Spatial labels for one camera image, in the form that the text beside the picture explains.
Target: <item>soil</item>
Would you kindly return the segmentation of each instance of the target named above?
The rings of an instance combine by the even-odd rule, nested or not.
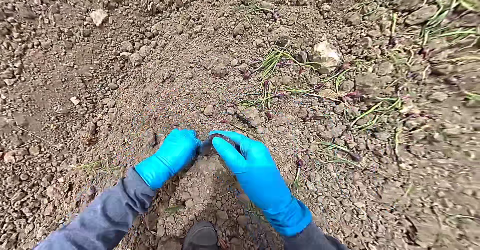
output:
[[[264,142],[351,249],[477,249],[479,20],[478,0],[0,0],[0,249],[34,247],[176,127]],[[266,75],[273,47],[291,57]],[[180,249],[200,220],[224,249],[283,248],[212,153],[118,249]]]

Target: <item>blue rubber glove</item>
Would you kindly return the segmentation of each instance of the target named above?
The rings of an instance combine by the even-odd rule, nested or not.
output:
[[[273,228],[284,236],[294,236],[312,221],[310,210],[297,200],[280,175],[267,147],[237,132],[212,131],[240,145],[240,153],[222,138],[213,146],[235,173],[243,191],[263,211]]]
[[[136,165],[135,170],[151,189],[158,189],[192,160],[199,146],[195,131],[174,129],[158,151]]]

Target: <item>finger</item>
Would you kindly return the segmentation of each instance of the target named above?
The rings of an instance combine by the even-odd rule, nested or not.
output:
[[[191,138],[195,142],[195,148],[200,146],[202,142],[197,138],[197,133],[194,130],[183,129],[182,131],[185,133],[186,138]]]
[[[211,131],[208,134],[209,135],[211,135],[211,134],[222,134],[224,136],[227,136],[227,137],[231,138],[231,140],[233,140],[233,142],[237,143],[238,145],[241,145],[242,141],[244,141],[245,139],[248,139],[248,137],[245,137],[244,135],[238,134],[237,132],[233,132],[233,131],[216,130],[216,131]]]
[[[230,143],[222,138],[215,137],[212,140],[212,144],[233,173],[238,174],[246,171],[245,165],[247,161]]]

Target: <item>jacket sleeve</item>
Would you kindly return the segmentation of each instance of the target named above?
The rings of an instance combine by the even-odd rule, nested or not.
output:
[[[301,233],[283,237],[285,250],[348,250],[339,240],[325,235],[319,227],[311,222]]]
[[[139,213],[147,211],[155,191],[134,168],[88,205],[70,224],[53,232],[35,250],[111,250]]]

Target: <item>shoe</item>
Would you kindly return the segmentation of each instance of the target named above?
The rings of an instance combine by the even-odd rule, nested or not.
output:
[[[219,250],[217,232],[210,222],[196,223],[185,236],[182,250]]]

